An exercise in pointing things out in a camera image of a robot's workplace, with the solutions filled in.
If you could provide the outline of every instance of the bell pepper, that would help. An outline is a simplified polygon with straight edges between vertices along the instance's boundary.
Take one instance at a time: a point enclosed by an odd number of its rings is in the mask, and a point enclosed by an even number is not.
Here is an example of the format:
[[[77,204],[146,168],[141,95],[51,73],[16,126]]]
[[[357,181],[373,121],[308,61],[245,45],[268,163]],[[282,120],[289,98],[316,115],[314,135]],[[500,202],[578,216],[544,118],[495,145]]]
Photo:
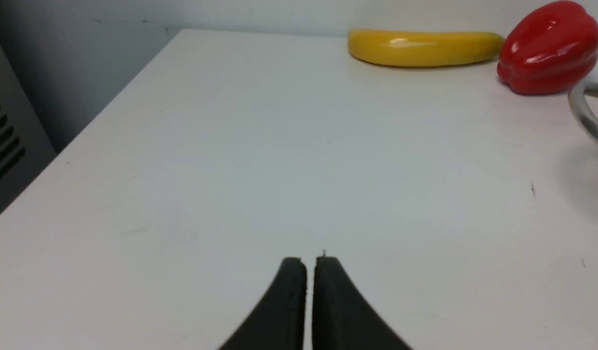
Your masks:
[[[576,2],[550,2],[532,11],[508,35],[497,73],[522,95],[573,87],[597,63],[598,24]]]

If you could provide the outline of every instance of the white table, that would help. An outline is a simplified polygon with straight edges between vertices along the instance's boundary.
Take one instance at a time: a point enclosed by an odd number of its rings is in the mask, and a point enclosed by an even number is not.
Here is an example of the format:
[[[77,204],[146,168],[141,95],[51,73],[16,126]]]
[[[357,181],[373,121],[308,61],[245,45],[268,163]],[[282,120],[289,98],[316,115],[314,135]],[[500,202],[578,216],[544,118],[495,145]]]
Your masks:
[[[598,146],[495,63],[182,31],[0,217],[0,350],[215,350],[323,249],[418,350],[598,350]]]

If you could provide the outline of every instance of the metal handle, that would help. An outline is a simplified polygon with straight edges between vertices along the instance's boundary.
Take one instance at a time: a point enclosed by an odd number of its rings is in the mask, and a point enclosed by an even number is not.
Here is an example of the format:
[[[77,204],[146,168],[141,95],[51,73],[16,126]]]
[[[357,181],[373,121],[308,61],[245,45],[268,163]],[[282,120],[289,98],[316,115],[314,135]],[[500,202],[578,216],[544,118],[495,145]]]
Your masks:
[[[598,142],[598,119],[592,113],[585,95],[598,98],[598,83],[580,82],[569,92],[569,105],[583,129]]]

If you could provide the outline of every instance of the yellow banana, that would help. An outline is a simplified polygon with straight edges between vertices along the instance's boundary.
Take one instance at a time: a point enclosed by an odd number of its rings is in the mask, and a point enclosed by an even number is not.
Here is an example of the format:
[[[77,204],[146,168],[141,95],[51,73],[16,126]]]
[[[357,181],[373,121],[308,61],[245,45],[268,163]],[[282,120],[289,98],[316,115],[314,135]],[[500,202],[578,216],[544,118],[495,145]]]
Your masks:
[[[348,51],[360,60],[395,67],[459,66],[489,60],[504,38],[490,32],[415,33],[352,29]]]

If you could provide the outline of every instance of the gray wall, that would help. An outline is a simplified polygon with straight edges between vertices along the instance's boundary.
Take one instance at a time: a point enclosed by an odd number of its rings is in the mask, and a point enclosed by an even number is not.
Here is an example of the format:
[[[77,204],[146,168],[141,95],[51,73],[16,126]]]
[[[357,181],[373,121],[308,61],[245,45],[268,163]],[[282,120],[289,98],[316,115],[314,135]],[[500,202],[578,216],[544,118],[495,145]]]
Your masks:
[[[93,1],[0,0],[1,46],[57,151],[179,31],[97,2],[106,13],[87,11]]]
[[[0,41],[59,151],[181,27],[336,36],[350,27],[507,35],[547,2],[0,0]],[[598,0],[578,2],[598,20]]]

